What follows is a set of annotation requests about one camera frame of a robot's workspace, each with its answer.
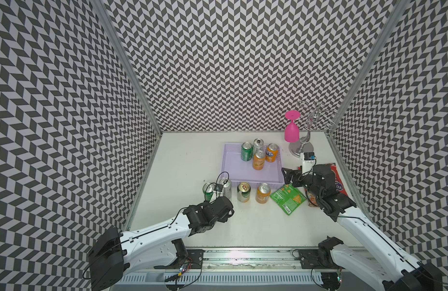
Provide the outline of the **green Sprite can front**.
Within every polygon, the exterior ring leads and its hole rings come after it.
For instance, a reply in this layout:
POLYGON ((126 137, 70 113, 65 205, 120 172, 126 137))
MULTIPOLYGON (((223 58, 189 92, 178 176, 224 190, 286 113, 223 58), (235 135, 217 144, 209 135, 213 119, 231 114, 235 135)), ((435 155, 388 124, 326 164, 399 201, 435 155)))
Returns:
POLYGON ((212 202, 215 193, 215 187, 216 187, 215 183, 205 183, 203 185, 202 192, 204 195, 204 200, 206 202, 212 202))

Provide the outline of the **green gold can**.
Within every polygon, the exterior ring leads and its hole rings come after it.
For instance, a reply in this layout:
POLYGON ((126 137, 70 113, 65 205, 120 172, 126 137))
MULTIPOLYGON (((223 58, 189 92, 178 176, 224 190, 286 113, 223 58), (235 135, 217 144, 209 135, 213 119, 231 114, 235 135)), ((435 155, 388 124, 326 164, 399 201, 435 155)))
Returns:
POLYGON ((247 182, 241 182, 237 186, 237 199, 240 202, 247 202, 251 196, 251 186, 247 182))

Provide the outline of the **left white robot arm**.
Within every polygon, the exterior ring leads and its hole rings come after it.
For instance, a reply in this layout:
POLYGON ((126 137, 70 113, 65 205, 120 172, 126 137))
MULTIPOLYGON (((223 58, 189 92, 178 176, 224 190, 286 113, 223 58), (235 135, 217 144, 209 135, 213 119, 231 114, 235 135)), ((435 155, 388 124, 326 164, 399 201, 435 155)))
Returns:
POLYGON ((225 196, 181 208, 175 217, 134 231, 121 232, 112 226, 88 252, 83 279, 91 289, 104 291, 124 275, 144 269, 180 267, 188 252, 183 240, 211 230, 215 223, 226 223, 234 215, 232 202, 225 196))

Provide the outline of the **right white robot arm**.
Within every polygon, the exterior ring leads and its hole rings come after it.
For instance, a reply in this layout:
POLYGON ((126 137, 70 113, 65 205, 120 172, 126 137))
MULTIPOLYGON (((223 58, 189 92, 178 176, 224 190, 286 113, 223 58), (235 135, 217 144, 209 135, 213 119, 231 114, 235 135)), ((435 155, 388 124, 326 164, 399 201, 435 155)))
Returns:
POLYGON ((342 240, 328 237, 318 245, 322 267, 341 267, 377 291, 441 291, 442 272, 432 263, 422 263, 389 239, 346 194, 337 190, 336 175, 328 165, 309 172, 282 169, 286 185, 303 187, 318 207, 349 231, 375 258, 357 254, 342 240))

